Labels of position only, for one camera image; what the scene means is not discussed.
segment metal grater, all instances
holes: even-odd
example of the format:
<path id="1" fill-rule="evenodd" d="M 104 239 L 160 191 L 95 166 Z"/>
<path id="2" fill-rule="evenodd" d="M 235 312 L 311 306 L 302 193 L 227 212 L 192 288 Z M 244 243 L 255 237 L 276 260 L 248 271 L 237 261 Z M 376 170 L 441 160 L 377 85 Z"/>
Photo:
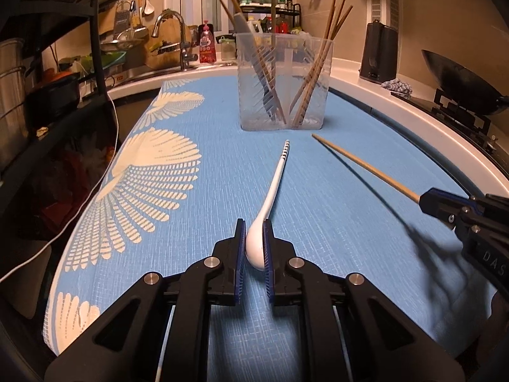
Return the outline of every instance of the metal grater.
<path id="1" fill-rule="evenodd" d="M 128 1 L 120 0 L 116 4 L 115 11 L 115 22 L 113 25 L 113 35 L 118 36 L 129 28 L 129 8 L 130 4 Z"/>

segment spice jar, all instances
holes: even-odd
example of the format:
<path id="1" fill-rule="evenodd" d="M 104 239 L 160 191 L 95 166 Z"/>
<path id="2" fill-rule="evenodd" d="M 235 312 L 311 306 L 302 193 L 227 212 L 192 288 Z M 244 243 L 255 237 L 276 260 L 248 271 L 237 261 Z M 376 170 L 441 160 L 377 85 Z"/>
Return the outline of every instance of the spice jar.
<path id="1" fill-rule="evenodd" d="M 221 60 L 235 60 L 237 58 L 237 45 L 235 40 L 228 39 L 225 36 L 220 38 Z"/>

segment electric kettle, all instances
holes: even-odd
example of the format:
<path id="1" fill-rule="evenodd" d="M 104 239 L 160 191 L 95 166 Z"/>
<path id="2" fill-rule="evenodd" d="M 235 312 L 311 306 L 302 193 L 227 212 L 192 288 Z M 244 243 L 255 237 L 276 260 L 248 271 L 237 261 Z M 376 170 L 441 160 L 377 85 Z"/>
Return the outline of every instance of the electric kettle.
<path id="1" fill-rule="evenodd" d="M 374 83 L 396 78 L 398 32 L 378 20 L 367 25 L 360 77 Z"/>

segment table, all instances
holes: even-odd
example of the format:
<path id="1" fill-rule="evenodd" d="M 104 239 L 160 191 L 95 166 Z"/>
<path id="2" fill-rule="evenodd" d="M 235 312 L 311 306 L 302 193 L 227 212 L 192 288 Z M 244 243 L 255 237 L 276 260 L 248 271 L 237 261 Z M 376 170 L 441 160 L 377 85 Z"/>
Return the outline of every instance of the table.
<path id="1" fill-rule="evenodd" d="M 417 194 L 465 192 L 389 126 L 329 93 L 318 133 Z M 234 76 L 167 81 L 122 145 L 64 251 L 44 338 L 58 355 L 144 273 L 183 272 L 255 219 L 284 141 L 274 234 L 324 272 L 360 272 L 452 355 L 475 337 L 494 294 L 438 220 L 310 131 L 246 132 Z M 295 308 L 273 310 L 263 273 L 244 272 L 241 305 L 213 307 L 210 381 L 297 381 Z"/>

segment white spoon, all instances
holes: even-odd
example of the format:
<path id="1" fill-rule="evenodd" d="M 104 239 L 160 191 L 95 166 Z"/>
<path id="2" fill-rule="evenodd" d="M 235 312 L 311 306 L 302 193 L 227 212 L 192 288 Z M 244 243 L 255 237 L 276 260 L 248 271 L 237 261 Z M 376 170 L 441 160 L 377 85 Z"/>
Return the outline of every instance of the white spoon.
<path id="1" fill-rule="evenodd" d="M 150 0 L 145 0 L 145 9 L 143 10 L 143 14 L 149 16 L 154 12 L 154 10 L 155 8 L 152 4 L 150 4 Z"/>
<path id="2" fill-rule="evenodd" d="M 251 227 L 249 227 L 248 234 L 246 235 L 246 256 L 248 257 L 251 265 L 258 270 L 263 270 L 265 266 L 263 257 L 263 221 L 268 218 L 270 210 L 272 209 L 272 204 L 276 198 L 277 190 L 279 188 L 279 181 L 281 180 L 281 175 L 283 174 L 284 164 L 287 160 L 288 151 L 289 140 L 284 143 L 283 152 L 281 154 L 281 158 L 279 158 L 279 162 L 277 163 L 276 172 L 274 174 L 274 178 L 272 178 L 269 192 L 265 198 L 265 201 L 263 202 L 263 206 L 253 221 L 253 224 L 251 224 Z"/>

